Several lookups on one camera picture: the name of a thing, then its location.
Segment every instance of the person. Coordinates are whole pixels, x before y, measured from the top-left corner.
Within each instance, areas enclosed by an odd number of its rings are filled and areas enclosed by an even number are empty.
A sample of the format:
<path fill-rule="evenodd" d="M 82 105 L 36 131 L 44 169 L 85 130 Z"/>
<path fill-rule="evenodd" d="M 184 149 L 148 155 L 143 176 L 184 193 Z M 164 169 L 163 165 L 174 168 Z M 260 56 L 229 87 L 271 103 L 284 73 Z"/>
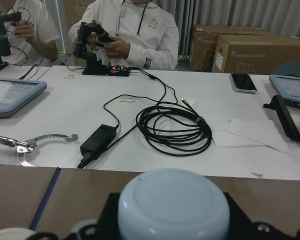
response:
<path fill-rule="evenodd" d="M 46 6 L 39 0 L 0 0 L 0 14 L 14 11 L 22 13 L 22 20 L 16 26 L 9 22 L 4 25 L 9 43 L 19 49 L 11 47 L 11 55 L 2 60 L 15 65 L 51 66 L 58 57 L 55 40 L 60 36 Z"/>
<path fill-rule="evenodd" d="M 75 46 L 81 22 L 100 22 L 114 42 L 97 50 L 104 65 L 173 70 L 178 64 L 179 31 L 174 17 L 150 0 L 96 0 L 69 31 Z M 88 43 L 95 45 L 93 32 Z"/>

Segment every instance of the blue tape strip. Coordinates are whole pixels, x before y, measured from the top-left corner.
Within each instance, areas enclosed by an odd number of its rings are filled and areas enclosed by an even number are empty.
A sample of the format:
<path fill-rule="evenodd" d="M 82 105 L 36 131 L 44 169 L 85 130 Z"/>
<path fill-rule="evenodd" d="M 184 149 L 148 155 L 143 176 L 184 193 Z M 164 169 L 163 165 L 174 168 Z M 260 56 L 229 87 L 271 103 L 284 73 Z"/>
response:
<path fill-rule="evenodd" d="M 50 181 L 50 183 L 48 185 L 48 188 L 46 189 L 45 194 L 44 194 L 44 196 L 43 196 L 43 198 L 41 200 L 41 203 L 40 203 L 38 209 L 36 210 L 36 213 L 35 213 L 35 215 L 34 215 L 34 217 L 32 219 L 32 222 L 31 222 L 31 224 L 29 226 L 29 229 L 32 230 L 32 231 L 36 230 L 36 228 L 37 228 L 37 225 L 38 225 L 38 223 L 40 221 L 40 218 L 41 218 L 41 216 L 42 216 L 42 214 L 43 214 L 43 212 L 45 210 L 45 207 L 46 207 L 46 205 L 48 203 L 50 195 L 51 195 L 51 193 L 52 193 L 52 191 L 53 191 L 53 189 L 55 187 L 55 184 L 56 184 L 56 182 L 58 180 L 60 172 L 61 172 L 61 168 L 59 168 L 59 167 L 57 167 L 55 169 L 55 171 L 54 171 L 54 174 L 53 174 L 53 176 L 51 178 L 51 181 Z"/>

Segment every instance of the black smartphone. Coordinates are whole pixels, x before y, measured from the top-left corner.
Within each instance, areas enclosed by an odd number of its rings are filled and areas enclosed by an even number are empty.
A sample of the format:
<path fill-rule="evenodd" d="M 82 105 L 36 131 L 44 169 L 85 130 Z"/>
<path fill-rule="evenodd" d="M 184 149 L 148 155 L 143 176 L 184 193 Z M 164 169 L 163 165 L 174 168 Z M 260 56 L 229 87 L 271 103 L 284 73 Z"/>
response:
<path fill-rule="evenodd" d="M 257 88 L 248 74 L 231 73 L 230 76 L 233 90 L 241 93 L 255 94 Z"/>

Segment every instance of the light blue round cap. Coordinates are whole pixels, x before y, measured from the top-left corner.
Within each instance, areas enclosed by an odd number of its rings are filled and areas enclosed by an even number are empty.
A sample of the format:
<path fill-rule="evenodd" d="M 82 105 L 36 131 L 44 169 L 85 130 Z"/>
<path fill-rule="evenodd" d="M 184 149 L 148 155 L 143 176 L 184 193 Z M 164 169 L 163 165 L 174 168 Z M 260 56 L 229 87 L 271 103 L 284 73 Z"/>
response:
<path fill-rule="evenodd" d="M 181 169 L 142 173 L 123 189 L 122 240 L 226 240 L 230 210 L 210 180 Z"/>

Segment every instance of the power adapter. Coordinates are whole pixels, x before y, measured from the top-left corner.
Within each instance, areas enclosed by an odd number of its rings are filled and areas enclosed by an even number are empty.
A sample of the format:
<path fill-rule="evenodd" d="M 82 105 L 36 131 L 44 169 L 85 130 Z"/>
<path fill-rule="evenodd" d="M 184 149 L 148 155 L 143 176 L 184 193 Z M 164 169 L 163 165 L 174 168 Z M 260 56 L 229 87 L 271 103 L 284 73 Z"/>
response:
<path fill-rule="evenodd" d="M 102 124 L 94 133 L 80 146 L 83 156 L 78 169 L 83 169 L 92 160 L 96 160 L 117 136 L 117 129 L 113 126 Z"/>

